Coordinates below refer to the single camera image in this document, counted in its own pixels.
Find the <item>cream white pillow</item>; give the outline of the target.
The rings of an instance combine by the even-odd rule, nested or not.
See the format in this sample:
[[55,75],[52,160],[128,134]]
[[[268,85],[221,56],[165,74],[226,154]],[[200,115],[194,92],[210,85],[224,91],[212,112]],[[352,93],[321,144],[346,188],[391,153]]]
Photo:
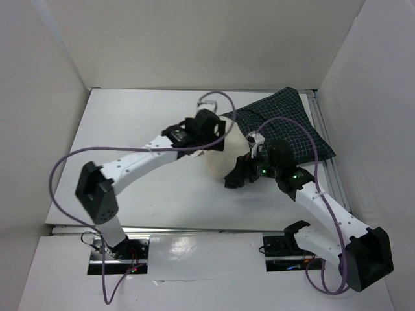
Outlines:
[[235,168],[237,158],[247,153],[250,153],[248,141],[235,124],[225,137],[224,150],[204,151],[204,159],[210,175],[215,179],[222,179]]

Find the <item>dark plaid pillowcase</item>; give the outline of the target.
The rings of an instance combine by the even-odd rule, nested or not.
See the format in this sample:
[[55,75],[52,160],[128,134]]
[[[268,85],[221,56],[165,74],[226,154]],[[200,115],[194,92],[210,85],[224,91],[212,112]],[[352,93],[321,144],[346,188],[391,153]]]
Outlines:
[[236,110],[236,124],[245,136],[275,117],[283,117],[283,119],[268,123],[260,131],[265,138],[260,152],[261,157],[267,157],[266,149],[273,140],[284,140],[292,148],[298,164],[314,161],[313,147],[304,130],[307,130],[315,143],[319,161],[335,156],[334,150],[312,126],[299,92],[294,88],[286,87],[269,97]]

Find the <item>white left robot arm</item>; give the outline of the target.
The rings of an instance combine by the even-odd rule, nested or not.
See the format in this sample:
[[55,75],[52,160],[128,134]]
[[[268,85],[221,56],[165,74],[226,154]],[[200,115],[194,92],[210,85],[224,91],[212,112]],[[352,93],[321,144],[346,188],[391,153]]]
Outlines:
[[101,232],[105,251],[119,259],[133,248],[117,217],[117,195],[153,170],[197,150],[223,151],[226,122],[207,109],[195,117],[164,129],[143,152],[132,152],[115,161],[96,165],[90,161],[81,170],[75,196]]

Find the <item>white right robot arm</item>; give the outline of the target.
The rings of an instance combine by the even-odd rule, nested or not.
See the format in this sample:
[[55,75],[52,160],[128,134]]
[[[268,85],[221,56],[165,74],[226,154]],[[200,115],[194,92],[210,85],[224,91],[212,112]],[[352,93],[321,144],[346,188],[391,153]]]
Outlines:
[[224,178],[229,189],[259,178],[273,179],[279,190],[309,211],[332,236],[300,220],[284,230],[283,247],[290,254],[314,253],[338,268],[347,286],[361,292],[394,270],[388,233],[372,229],[347,212],[319,184],[317,175],[299,167],[285,141],[275,141],[268,157],[246,154]]

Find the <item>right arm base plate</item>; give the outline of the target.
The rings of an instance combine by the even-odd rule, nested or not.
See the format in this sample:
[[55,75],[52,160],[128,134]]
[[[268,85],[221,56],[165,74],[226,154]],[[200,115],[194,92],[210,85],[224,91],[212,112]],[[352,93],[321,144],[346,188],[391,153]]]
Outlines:
[[263,233],[263,244],[258,251],[265,257],[267,272],[320,270],[322,260],[314,253],[300,249],[283,233]]

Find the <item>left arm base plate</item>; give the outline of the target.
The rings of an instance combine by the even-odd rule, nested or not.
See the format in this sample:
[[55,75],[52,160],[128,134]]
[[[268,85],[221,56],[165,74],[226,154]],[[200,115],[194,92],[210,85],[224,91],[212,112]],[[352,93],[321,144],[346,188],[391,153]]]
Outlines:
[[[148,253],[150,246],[149,236],[135,236],[129,238],[129,246],[121,254],[113,253],[105,247],[105,274],[123,275],[131,270],[132,275],[144,275],[148,272]],[[88,264],[88,275],[100,275],[102,268],[101,240],[94,238],[88,242],[91,247]]]

